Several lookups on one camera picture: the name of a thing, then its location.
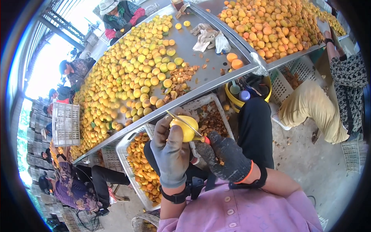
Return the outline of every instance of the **black pants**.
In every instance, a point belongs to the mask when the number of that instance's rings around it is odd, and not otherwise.
[[[107,169],[98,165],[92,168],[76,165],[76,173],[82,182],[92,182],[94,184],[95,193],[98,200],[103,204],[103,208],[109,206],[109,192],[107,182],[112,184],[129,185],[129,178],[125,173]]]
[[[252,98],[242,107],[238,115],[238,142],[243,154],[259,166],[274,168],[272,156],[272,122],[270,107],[262,98]],[[153,170],[160,176],[157,162],[150,148],[144,146],[144,154]],[[198,177],[206,180],[208,173],[189,163],[186,170],[187,180]]]

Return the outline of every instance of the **black and white patterned shirt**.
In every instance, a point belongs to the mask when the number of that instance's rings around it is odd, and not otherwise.
[[[362,94],[363,87],[368,83],[362,55],[358,52],[345,61],[340,61],[338,57],[334,57],[331,60],[330,69],[335,82],[340,119],[347,130],[349,130],[348,120],[353,120],[352,132],[356,132],[362,126]],[[352,119],[348,118],[346,95],[348,96]]]

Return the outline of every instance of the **purple floral shirt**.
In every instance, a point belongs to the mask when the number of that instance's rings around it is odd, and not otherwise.
[[[229,189],[220,179],[215,185],[187,202],[179,218],[160,220],[157,232],[323,231],[303,191],[283,198],[260,189]]]
[[[72,164],[59,162],[60,180],[55,184],[54,196],[65,205],[79,210],[97,211],[101,205],[94,196],[94,189],[72,177]]]

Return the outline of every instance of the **floral shirt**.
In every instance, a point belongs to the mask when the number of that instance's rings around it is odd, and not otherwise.
[[[73,86],[76,83],[76,81],[85,78],[86,74],[89,71],[88,69],[89,59],[76,58],[74,61],[71,62],[72,64],[71,66],[74,72],[70,72],[70,74],[67,75],[71,83],[71,86]]]
[[[366,67],[362,55],[348,57],[340,61],[334,57],[330,65],[331,75],[335,81],[335,91],[339,102],[341,122],[349,130],[349,121],[353,123],[353,129],[349,132],[356,132],[362,126],[362,95],[363,87],[367,85]],[[348,114],[347,98],[350,112]]]
[[[72,177],[72,164],[59,162],[60,180],[55,184],[54,195],[63,204],[79,210],[97,211],[102,205],[94,196],[94,189],[87,188]]]

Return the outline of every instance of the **red sleeve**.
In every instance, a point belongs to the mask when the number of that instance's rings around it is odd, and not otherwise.
[[[115,37],[116,32],[114,29],[105,29],[104,34],[106,35],[107,39],[112,39]]]
[[[143,8],[139,8],[135,13],[134,16],[131,18],[129,23],[131,23],[133,26],[137,23],[138,18],[145,16],[145,10]]]

